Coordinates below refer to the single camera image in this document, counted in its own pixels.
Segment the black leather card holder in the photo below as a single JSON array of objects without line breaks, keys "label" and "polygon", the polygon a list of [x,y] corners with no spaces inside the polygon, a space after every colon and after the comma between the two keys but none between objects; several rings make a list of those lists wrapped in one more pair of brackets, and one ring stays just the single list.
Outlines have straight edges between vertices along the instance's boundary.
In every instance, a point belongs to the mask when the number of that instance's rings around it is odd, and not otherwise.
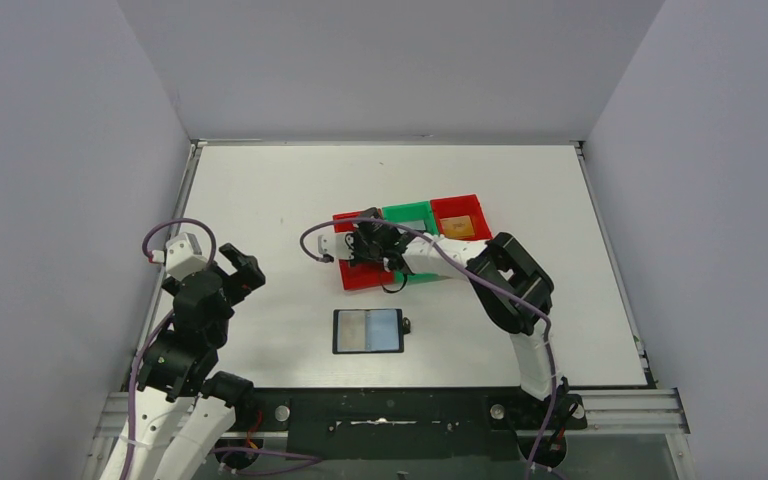
[{"label": "black leather card holder", "polygon": [[[366,349],[357,352],[337,350],[337,321],[341,311],[366,313]],[[384,309],[337,309],[333,311],[332,353],[334,355],[389,354],[404,351],[404,337],[411,333],[412,322],[397,308]]]}]

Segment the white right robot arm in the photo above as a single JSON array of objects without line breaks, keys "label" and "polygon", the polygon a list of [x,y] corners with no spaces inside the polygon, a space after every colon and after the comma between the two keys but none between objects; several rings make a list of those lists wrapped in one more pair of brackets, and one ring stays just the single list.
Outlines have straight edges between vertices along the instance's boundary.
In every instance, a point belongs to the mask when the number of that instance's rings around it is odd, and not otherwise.
[{"label": "white right robot arm", "polygon": [[373,209],[345,219],[348,261],[374,264],[404,276],[462,276],[490,321],[513,345],[522,391],[543,403],[543,429],[561,430],[583,409],[569,387],[551,343],[554,283],[511,234],[457,240],[384,220]]}]

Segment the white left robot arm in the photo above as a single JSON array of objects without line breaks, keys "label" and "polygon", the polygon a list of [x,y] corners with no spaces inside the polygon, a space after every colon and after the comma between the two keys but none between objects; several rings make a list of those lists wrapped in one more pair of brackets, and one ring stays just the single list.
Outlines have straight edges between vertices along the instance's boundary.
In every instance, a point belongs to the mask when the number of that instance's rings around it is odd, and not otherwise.
[{"label": "white left robot arm", "polygon": [[235,306],[265,275],[233,244],[218,251],[231,273],[181,238],[168,242],[162,288],[172,307],[136,355],[125,424],[102,478],[190,479],[223,433],[255,417],[252,381],[215,367]]}]

